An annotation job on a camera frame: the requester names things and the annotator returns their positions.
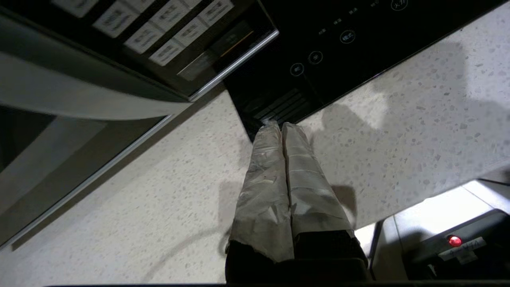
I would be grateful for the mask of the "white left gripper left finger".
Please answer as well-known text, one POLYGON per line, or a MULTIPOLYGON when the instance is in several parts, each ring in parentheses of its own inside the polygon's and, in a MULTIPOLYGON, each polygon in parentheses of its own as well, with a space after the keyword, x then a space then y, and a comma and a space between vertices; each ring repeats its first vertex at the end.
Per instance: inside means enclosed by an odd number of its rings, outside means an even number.
POLYGON ((261 127, 253 141, 226 254, 226 270, 241 272, 259 272, 294 258, 286 160, 277 122, 261 127))

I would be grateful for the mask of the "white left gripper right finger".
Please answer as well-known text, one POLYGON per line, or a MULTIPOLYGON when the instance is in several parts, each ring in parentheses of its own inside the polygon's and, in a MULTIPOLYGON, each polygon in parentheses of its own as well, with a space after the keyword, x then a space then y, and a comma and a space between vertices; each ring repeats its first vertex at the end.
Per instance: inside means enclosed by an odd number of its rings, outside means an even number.
POLYGON ((296 259, 355 260, 368 266, 359 240, 302 127, 282 126, 296 259))

